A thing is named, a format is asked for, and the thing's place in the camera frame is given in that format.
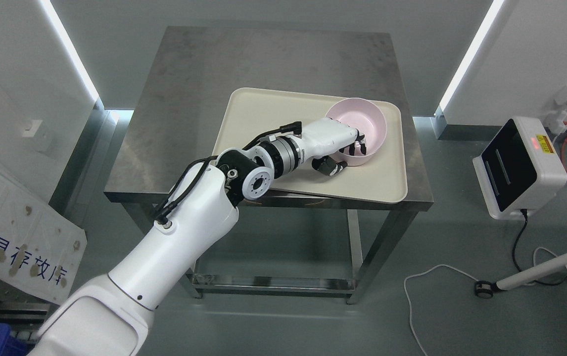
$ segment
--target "black screen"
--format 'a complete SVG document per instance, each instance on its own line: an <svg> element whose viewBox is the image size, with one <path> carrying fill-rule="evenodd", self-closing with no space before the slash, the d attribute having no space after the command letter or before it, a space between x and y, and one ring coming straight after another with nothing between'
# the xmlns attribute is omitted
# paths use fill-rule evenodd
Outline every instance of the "black screen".
<svg viewBox="0 0 567 356"><path fill-rule="evenodd" d="M536 181L536 169L512 119L481 157L501 212Z"/></svg>

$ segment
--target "floor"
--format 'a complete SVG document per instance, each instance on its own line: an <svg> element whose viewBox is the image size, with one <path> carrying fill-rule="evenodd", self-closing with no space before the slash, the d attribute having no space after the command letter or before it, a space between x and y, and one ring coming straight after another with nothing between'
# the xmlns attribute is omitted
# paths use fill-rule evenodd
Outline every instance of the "floor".
<svg viewBox="0 0 567 356"><path fill-rule="evenodd" d="M471 159L487 142L436 140L430 120L415 119L435 204L419 214L365 297L206 294L189 298L176 286L157 311L140 355L419 355L403 290L406 276L449 264L494 281L515 272L510 248L521 222L493 220L485 209ZM118 204L103 196L127 129L119 121L101 158L87 205L75 212L88 246L78 288L115 266L142 238ZM385 217L359 212L363 246ZM242 268L270 273L347 273L344 212L244 208L232 232L206 253L207 272ZM521 266L536 246L567 252L567 186L530 217L519 242ZM448 269L408 281L414 327L431 356L567 355L567 282L521 287L491 300L472 295L472 281Z"/></svg>

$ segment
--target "white device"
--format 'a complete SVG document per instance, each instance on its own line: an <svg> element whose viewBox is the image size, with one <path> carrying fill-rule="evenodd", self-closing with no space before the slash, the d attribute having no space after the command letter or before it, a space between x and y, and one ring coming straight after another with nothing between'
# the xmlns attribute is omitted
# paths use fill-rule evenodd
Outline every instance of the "white device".
<svg viewBox="0 0 567 356"><path fill-rule="evenodd" d="M523 220L543 207L567 183L541 120L512 117L482 154L473 159L490 216Z"/></svg>
<svg viewBox="0 0 567 356"><path fill-rule="evenodd" d="M294 132L295 135L275 133ZM327 176L342 171L328 159L364 135L322 118L303 129L295 122L262 133L244 149L187 167L159 206L143 240L109 273L86 282L40 327L31 356L135 355L154 310L195 260L236 224L237 205L263 195L272 180L310 158ZM216 159L216 165L209 162Z"/></svg>

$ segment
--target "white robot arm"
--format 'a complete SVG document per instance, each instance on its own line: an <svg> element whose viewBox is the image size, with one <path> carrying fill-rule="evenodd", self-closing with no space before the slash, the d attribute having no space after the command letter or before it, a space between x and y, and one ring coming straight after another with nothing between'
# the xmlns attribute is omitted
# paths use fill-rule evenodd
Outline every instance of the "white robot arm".
<svg viewBox="0 0 567 356"><path fill-rule="evenodd" d="M279 135L276 133L293 132ZM329 118L301 133L296 122L263 133L243 149L187 167L159 205L154 225L114 269L78 289L39 329L31 356L135 355L147 338L154 310L207 248L238 221L237 205L262 196L272 180L313 159L332 176L346 166L328 158L364 136ZM209 163L216 160L216 165Z"/></svg>

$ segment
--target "tray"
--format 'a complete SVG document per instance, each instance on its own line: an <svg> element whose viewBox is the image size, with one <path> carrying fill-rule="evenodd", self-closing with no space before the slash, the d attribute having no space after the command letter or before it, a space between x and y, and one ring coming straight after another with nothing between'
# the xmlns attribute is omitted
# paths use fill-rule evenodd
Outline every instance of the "tray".
<svg viewBox="0 0 567 356"><path fill-rule="evenodd" d="M321 119L344 97L279 90L240 88L229 99L213 155L227 148L242 148L256 135L279 126ZM347 167L333 177L312 169L306 162L281 176L270 189L334 198L398 203L408 191L400 110L385 101L371 101L385 115L387 139L369 162Z"/></svg>

